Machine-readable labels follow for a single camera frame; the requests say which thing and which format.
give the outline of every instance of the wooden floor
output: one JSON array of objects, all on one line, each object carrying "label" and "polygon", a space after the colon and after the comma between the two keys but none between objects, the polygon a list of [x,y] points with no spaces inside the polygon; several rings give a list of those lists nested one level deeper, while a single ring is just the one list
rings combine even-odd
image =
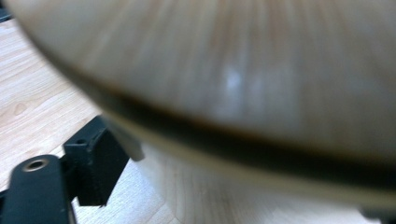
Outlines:
[{"label": "wooden floor", "polygon": [[[62,143],[99,113],[37,54],[15,21],[0,23],[0,190],[18,163],[42,154],[62,156]],[[180,223],[132,162],[107,207],[74,205],[79,223]],[[274,214],[271,223],[377,223],[352,210],[292,215]]]}]

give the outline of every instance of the black clamp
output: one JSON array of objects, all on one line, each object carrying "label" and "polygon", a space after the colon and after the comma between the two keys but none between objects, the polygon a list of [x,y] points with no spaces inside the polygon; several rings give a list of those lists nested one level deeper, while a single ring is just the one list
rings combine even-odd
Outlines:
[{"label": "black clamp", "polygon": [[34,157],[16,166],[0,192],[0,221],[76,223],[72,200],[106,205],[129,157],[99,117],[64,143],[65,155]]}]

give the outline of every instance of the wood grain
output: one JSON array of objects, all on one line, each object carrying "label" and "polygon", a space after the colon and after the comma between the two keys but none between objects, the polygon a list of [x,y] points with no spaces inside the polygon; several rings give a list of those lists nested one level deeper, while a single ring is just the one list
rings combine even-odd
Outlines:
[{"label": "wood grain", "polygon": [[272,144],[396,162],[393,0],[8,4],[52,60],[109,90]]},{"label": "wood grain", "polygon": [[0,156],[4,189],[11,168],[61,144],[98,110],[46,63],[14,21],[0,26]]},{"label": "wood grain", "polygon": [[[0,23],[0,93],[1,190],[5,189],[9,172],[15,165],[39,154],[62,155],[62,142],[99,112],[37,54],[31,43],[21,34],[15,21]],[[152,151],[147,145],[144,148]],[[199,208],[196,194],[189,192],[196,193],[196,190],[213,188],[199,186],[203,179],[186,173],[185,166],[168,164],[168,170],[157,170],[161,166],[151,164],[151,172],[162,176],[162,179],[157,180],[166,183],[165,188],[162,188],[166,191],[166,202],[140,174],[136,164],[129,162],[107,207],[78,207],[78,203],[74,201],[79,223],[177,224],[203,223],[199,220],[211,218],[217,220],[217,223],[227,220],[238,223],[242,217],[252,215],[251,208],[262,203],[262,198],[258,200],[246,198],[244,195],[232,195],[225,200],[224,197],[229,192],[225,188],[209,191],[206,197],[198,200],[211,201],[218,198],[221,203],[241,202],[240,206],[243,204],[244,207],[239,207],[240,210],[234,213],[223,211],[218,214],[211,211],[221,203],[213,204],[213,207]],[[184,177],[176,178],[175,174]],[[256,214],[250,222],[245,223],[378,223],[365,220],[356,209],[349,207],[311,204],[303,209],[300,203],[282,203],[274,195],[266,195],[264,199],[268,204],[262,207],[262,213]],[[195,209],[186,213],[183,207],[186,202],[197,202]],[[177,205],[177,215],[181,220],[168,207],[173,206],[173,203]]]}]

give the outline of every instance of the screw hole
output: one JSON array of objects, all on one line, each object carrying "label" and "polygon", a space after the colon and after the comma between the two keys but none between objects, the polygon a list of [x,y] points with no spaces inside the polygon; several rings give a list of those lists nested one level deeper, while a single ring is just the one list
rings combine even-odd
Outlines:
[{"label": "screw hole", "polygon": [[87,141],[85,139],[78,139],[76,143],[82,145],[87,144]]},{"label": "screw hole", "polygon": [[45,167],[48,163],[49,163],[49,161],[47,161],[47,160],[31,161],[23,167],[23,171],[24,172],[33,172],[33,171],[36,171],[36,170],[39,170],[39,169]]}]

